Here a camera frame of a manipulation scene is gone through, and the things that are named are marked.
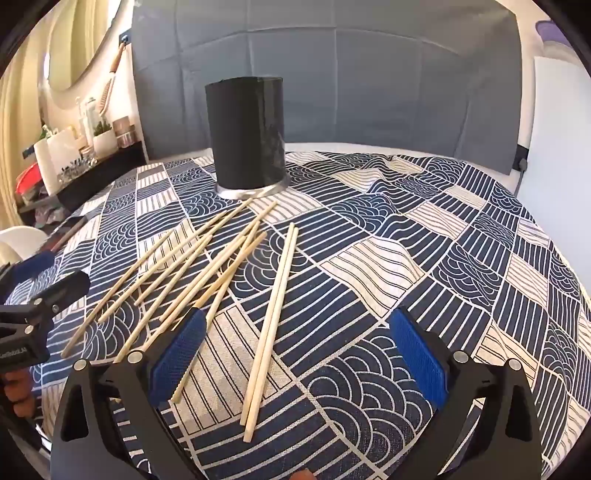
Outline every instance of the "black cylinder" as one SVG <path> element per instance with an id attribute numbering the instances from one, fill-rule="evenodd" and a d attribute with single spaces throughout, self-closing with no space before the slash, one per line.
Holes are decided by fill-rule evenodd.
<path id="1" fill-rule="evenodd" d="M 253 190 L 283 181 L 283 79 L 222 80 L 205 94 L 218 186 Z"/>

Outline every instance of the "white chair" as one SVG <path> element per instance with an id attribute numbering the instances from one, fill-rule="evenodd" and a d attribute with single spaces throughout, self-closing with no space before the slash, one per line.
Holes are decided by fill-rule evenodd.
<path id="1" fill-rule="evenodd" d="M 13 226 L 0 232 L 0 242 L 11 247 L 23 260 L 32 257 L 47 240 L 47 234 L 32 226 Z"/>

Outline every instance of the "white vase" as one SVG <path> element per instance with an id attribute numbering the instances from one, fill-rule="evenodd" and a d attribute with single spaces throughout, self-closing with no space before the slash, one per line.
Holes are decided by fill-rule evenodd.
<path id="1" fill-rule="evenodd" d="M 94 144 L 97 158 L 108 157 L 119 149 L 117 145 L 117 137 L 115 136 L 115 131 L 113 129 L 95 137 Z"/>

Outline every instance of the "black clamp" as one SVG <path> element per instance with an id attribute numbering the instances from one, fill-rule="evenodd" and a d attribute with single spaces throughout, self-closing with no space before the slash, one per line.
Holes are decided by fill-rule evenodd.
<path id="1" fill-rule="evenodd" d="M 14 288 L 53 265 L 49 252 L 0 268 L 0 300 L 6 301 Z M 47 335 L 53 329 L 53 317 L 86 295 L 88 275 L 82 271 L 43 290 L 24 305 L 0 305 L 0 374 L 38 365 L 49 360 Z M 31 446 L 41 447 L 41 437 L 32 422 L 17 417 L 0 380 L 0 424 L 19 435 Z"/>
<path id="2" fill-rule="evenodd" d="M 157 407 L 172 395 L 167 377 L 182 375 L 206 331 L 205 316 L 191 309 L 179 328 L 160 335 L 145 351 L 133 350 L 125 360 L 111 365 L 91 365 L 78 360 L 61 397 L 51 450 L 54 480 L 153 479 L 136 468 L 125 449 L 109 408 L 109 398 L 121 398 L 137 438 L 158 478 L 207 480 L 180 447 Z M 171 345 L 180 338 L 200 338 L 190 347 L 182 367 L 158 374 L 167 356 L 177 357 Z"/>
<path id="3" fill-rule="evenodd" d="M 423 394 L 429 391 L 435 392 L 434 397 L 445 397 L 389 480 L 540 480 L 540 429 L 521 362 L 509 359 L 502 366 L 488 365 L 475 362 L 465 352 L 451 352 L 438 335 L 419 327 L 403 307 L 395 310 L 389 323 Z M 426 370 L 437 364 L 442 384 L 425 385 L 436 377 L 424 375 Z M 466 453 L 456 469 L 439 475 L 476 398 L 485 402 Z"/>
<path id="4" fill-rule="evenodd" d="M 539 480 L 540 432 L 521 363 L 510 359 L 503 366 L 485 365 L 464 352 L 450 352 L 405 309 L 391 316 L 390 329 L 421 391 L 439 409 L 389 480 Z M 146 352 L 132 351 L 119 364 L 75 363 L 54 429 L 54 480 L 206 479 L 151 400 L 152 372 L 178 334 L 163 334 Z M 123 400 L 150 461 L 151 476 L 131 462 L 109 397 Z M 467 451 L 456 469 L 439 475 L 476 398 L 484 398 L 485 403 Z"/>

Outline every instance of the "gray wall panel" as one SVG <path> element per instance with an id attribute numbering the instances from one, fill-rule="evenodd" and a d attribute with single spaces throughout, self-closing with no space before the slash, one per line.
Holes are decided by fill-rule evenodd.
<path id="1" fill-rule="evenodd" d="M 495 0 L 143 0 L 133 29 L 151 158 L 208 147 L 204 86 L 254 74 L 284 78 L 288 142 L 511 169 L 521 45 L 515 17 Z"/>

